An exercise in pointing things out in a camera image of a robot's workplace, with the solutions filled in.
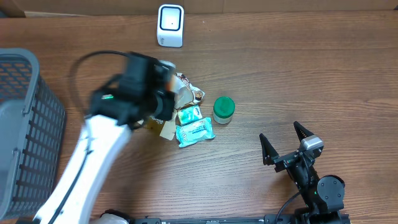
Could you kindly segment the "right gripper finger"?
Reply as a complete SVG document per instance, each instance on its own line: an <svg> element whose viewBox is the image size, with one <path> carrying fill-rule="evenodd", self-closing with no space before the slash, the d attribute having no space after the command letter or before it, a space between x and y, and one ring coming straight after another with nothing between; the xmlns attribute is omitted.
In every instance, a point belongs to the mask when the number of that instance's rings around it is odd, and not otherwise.
<svg viewBox="0 0 398 224"><path fill-rule="evenodd" d="M306 129L304 126L302 126L298 121L294 122L294 128L296 131L296 134L298 136L299 141L302 141L303 139L313 136L313 133Z"/></svg>
<svg viewBox="0 0 398 224"><path fill-rule="evenodd" d="M264 134L261 133L259 135L259 139L262 147L263 164L267 166L274 165L275 163L274 161L279 158L279 154L277 153L277 151L274 149L274 147L265 137Z"/></svg>

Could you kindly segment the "brown clear snack bag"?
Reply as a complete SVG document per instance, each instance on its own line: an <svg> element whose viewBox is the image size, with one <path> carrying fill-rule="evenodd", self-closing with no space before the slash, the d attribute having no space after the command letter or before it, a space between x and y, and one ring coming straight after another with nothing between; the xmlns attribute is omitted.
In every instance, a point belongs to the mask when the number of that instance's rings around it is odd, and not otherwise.
<svg viewBox="0 0 398 224"><path fill-rule="evenodd" d="M144 126L146 129L151 131L152 134L169 141L171 141L175 136L178 111L183 108L199 104L205 96L205 92L193 86L183 73L176 73L173 76L170 89L176 93L172 119L164 121L150 117Z"/></svg>

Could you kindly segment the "small green white packet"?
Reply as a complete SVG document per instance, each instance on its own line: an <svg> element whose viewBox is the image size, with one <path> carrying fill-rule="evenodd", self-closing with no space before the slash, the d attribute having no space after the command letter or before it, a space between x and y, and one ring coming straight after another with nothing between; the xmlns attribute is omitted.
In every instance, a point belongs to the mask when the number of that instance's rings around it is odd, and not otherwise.
<svg viewBox="0 0 398 224"><path fill-rule="evenodd" d="M203 118L200 107L198 105L194 105L178 111L177 116L182 126L190 124L192 122L196 122Z"/></svg>

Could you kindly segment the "green lid jar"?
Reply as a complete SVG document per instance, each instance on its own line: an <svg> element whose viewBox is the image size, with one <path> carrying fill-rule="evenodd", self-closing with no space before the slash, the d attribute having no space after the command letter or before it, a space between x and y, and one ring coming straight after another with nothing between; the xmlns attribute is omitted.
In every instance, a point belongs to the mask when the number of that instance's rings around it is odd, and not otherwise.
<svg viewBox="0 0 398 224"><path fill-rule="evenodd" d="M234 101L228 96L221 96L213 105L213 119L219 124L227 124L232 120L234 111Z"/></svg>

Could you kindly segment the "teal tissue pack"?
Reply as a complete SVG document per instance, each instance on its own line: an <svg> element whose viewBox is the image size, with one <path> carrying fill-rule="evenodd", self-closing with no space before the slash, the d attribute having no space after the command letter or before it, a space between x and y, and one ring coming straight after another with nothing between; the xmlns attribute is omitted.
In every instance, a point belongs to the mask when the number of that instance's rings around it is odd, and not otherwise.
<svg viewBox="0 0 398 224"><path fill-rule="evenodd" d="M177 126L175 134L179 141L178 146L181 148L215 138L211 118L203 118L184 126Z"/></svg>

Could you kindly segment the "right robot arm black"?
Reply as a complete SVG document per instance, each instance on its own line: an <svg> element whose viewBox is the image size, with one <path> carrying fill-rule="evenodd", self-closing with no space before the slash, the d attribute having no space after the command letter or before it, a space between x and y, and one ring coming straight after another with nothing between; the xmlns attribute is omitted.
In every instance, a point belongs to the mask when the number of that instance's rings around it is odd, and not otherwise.
<svg viewBox="0 0 398 224"><path fill-rule="evenodd" d="M286 201L276 215L266 215L269 223L350 223L348 215L342 215L344 208L345 182L336 175L320 178L314 168L315 159L320 157L324 143L311 131L294 122L300 141L294 152L280 156L264 134L259 135L262 160L265 166L274 166L276 172L287 171L298 192ZM298 196L303 198L304 208L298 208L291 215L282 216L285 208Z"/></svg>

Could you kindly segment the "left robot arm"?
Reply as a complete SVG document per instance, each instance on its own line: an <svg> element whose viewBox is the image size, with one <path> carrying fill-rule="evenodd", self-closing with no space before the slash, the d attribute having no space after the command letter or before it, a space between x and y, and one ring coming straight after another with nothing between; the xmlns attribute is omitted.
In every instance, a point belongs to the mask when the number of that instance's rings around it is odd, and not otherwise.
<svg viewBox="0 0 398 224"><path fill-rule="evenodd" d="M126 68L95 90L79 140L54 191L31 223L89 223L104 181L135 129L153 116L172 119L172 62L125 53Z"/></svg>

